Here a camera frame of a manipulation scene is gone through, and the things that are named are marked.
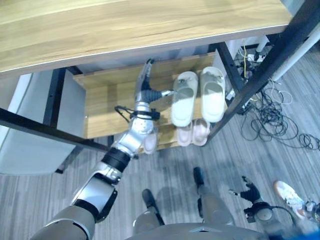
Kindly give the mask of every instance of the slipper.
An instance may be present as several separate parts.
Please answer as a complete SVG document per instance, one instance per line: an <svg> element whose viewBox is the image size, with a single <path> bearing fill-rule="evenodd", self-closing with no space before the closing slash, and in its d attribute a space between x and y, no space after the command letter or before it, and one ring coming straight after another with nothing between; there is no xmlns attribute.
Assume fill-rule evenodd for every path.
<svg viewBox="0 0 320 240"><path fill-rule="evenodd" d="M198 90L198 77L192 71L181 73L174 81L171 121L177 127L186 127L194 115L195 100Z"/></svg>
<svg viewBox="0 0 320 240"><path fill-rule="evenodd" d="M193 123L192 121L188 126L177 127L176 128L176 140L180 146L186 147L192 142L192 131Z"/></svg>
<svg viewBox="0 0 320 240"><path fill-rule="evenodd" d="M158 146L158 128L154 128L143 140L143 150L146 154L153 154Z"/></svg>
<svg viewBox="0 0 320 240"><path fill-rule="evenodd" d="M219 122L225 112L226 82L223 73L214 66L204 68L200 87L202 117L210 123Z"/></svg>
<svg viewBox="0 0 320 240"><path fill-rule="evenodd" d="M206 144L210 133L210 122L204 119L196 119L193 121L192 143L197 146Z"/></svg>

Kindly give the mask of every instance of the white sneaker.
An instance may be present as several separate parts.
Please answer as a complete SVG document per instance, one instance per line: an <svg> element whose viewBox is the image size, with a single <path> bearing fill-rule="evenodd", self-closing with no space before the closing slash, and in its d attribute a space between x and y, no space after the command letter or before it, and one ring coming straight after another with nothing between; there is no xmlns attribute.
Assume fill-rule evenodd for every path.
<svg viewBox="0 0 320 240"><path fill-rule="evenodd" d="M292 211L302 220L306 219L303 213L305 201L298 196L296 191L283 181L275 181L275 192L284 200L284 202L292 209Z"/></svg>

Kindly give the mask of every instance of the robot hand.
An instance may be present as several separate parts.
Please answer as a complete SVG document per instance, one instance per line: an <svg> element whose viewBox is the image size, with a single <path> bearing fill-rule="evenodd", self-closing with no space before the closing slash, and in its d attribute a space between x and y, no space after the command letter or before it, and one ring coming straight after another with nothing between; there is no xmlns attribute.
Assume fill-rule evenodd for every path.
<svg viewBox="0 0 320 240"><path fill-rule="evenodd" d="M257 222L261 224L264 228L264 231L269 236L281 236L285 228L276 219L272 210L278 207L270 206L269 203L263 201L260 191L248 177L242 176L242 180L245 182L245 185L249 188L249 190L238 193L230 189L229 193L235 196L240 196L242 199L252 203L251 207L243 210L248 223Z"/></svg>
<svg viewBox="0 0 320 240"><path fill-rule="evenodd" d="M146 62L136 81L135 106L128 130L96 165L88 180L76 192L71 206L59 212L32 240L91 240L95 223L108 216L118 194L115 186L145 137L153 130L153 120L160 117L155 110L150 110L149 104L174 93L150 88L153 62L151 59Z"/></svg>
<svg viewBox="0 0 320 240"><path fill-rule="evenodd" d="M238 193L230 189L229 193L235 196L240 195L241 198L250 201L252 204L258 201L263 202L258 188L252 183L252 181L246 176L242 176L242 179L246 183L245 185L249 188L249 190Z"/></svg>

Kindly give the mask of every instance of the gray wooden floor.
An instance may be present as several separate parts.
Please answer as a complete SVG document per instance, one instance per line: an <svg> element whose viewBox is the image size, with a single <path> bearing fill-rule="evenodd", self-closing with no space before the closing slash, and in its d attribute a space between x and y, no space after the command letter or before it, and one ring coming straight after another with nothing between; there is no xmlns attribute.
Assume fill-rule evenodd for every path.
<svg viewBox="0 0 320 240"><path fill-rule="evenodd" d="M301 132L320 137L320 48L314 46L282 79L293 103L284 106ZM97 224L96 240L123 240L132 234L132 222L145 210L141 192L152 190L166 224L200 222L192 170L204 169L206 183L229 206L238 226L246 223L245 200L228 194L244 190L241 176L250 177L266 201L283 206L273 182L283 180L303 198L320 200L320 152L292 149L276 141L246 141L240 135L243 116L235 116L205 147L194 145L142 154L132 160L118 185L118 198L108 218ZM51 217L68 206L73 192L103 154L84 150L63 175L0 176L0 239L26 240ZM290 224L288 215L280 219Z"/></svg>

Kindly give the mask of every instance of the wooden table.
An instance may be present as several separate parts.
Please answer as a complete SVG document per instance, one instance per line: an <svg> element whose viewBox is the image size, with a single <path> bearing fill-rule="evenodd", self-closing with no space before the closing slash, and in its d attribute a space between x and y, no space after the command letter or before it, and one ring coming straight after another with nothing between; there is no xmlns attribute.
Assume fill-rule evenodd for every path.
<svg viewBox="0 0 320 240"><path fill-rule="evenodd" d="M0 78L282 32L280 0L2 0Z"/></svg>

